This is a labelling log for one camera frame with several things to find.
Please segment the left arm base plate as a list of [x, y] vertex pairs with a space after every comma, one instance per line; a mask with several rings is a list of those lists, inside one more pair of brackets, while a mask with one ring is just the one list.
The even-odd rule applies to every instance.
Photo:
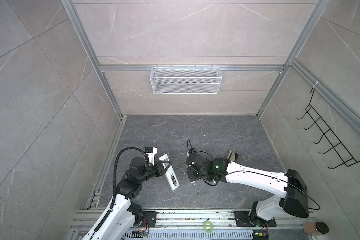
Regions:
[[135, 223], [133, 227], [142, 227], [145, 228], [146, 225], [148, 228], [155, 228], [157, 222], [157, 214], [156, 211], [145, 211], [138, 213], [135, 217]]

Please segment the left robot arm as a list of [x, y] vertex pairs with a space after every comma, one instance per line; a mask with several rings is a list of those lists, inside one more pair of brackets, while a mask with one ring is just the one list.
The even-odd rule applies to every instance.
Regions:
[[[129, 150], [143, 154], [132, 159], [129, 169], [117, 181], [117, 167], [121, 155]], [[122, 240], [133, 226], [144, 221], [142, 206], [133, 201], [142, 190], [142, 183], [164, 176], [172, 165], [168, 156], [155, 161], [157, 148], [126, 147], [116, 156], [113, 170], [113, 193], [110, 202], [93, 227], [85, 234], [84, 240]]]

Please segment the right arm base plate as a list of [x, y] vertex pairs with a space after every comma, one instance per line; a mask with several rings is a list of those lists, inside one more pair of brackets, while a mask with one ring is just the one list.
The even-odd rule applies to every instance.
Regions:
[[234, 219], [237, 227], [276, 227], [276, 221], [272, 218], [270, 221], [258, 217], [251, 217], [250, 211], [234, 211]]

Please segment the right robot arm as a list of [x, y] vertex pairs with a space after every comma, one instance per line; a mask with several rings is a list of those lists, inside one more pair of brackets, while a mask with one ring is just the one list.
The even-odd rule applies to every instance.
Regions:
[[311, 197], [307, 185], [295, 170], [274, 173], [245, 167], [223, 158], [209, 160], [195, 148], [188, 150], [186, 164], [191, 182], [203, 180], [212, 187], [220, 182], [241, 184], [271, 193], [272, 197], [255, 201], [244, 217], [252, 226], [263, 227], [284, 214], [302, 219], [309, 217]]

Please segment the white remote control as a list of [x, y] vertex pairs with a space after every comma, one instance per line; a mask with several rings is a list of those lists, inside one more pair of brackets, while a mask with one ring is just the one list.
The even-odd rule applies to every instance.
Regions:
[[167, 178], [171, 190], [175, 191], [180, 186], [180, 183], [172, 167], [172, 162], [170, 161], [167, 154], [164, 154], [161, 157], [159, 157], [159, 161], [164, 167], [165, 176]]

